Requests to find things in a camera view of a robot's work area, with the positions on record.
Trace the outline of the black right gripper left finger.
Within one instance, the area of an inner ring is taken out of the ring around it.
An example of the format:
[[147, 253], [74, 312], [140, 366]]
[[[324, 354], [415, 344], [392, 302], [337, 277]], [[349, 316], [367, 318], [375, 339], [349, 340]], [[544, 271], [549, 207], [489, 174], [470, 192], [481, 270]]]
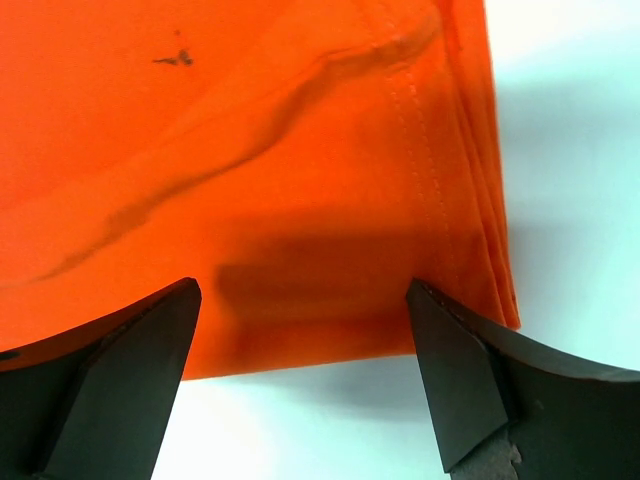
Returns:
[[149, 479], [202, 301], [183, 278], [1, 354], [4, 479]]

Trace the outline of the orange t shirt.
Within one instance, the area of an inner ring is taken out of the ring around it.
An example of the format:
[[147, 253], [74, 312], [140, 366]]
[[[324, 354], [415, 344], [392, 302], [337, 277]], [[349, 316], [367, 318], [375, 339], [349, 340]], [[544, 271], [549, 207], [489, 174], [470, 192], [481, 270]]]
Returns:
[[2, 348], [183, 277], [189, 379], [518, 327], [484, 3], [3, 2]]

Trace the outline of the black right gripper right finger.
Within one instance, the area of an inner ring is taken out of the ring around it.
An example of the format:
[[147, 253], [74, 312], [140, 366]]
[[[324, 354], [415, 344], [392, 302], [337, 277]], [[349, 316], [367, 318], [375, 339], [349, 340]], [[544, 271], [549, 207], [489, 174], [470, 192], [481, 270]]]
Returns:
[[639, 374], [498, 325], [421, 281], [406, 300], [453, 479], [635, 479]]

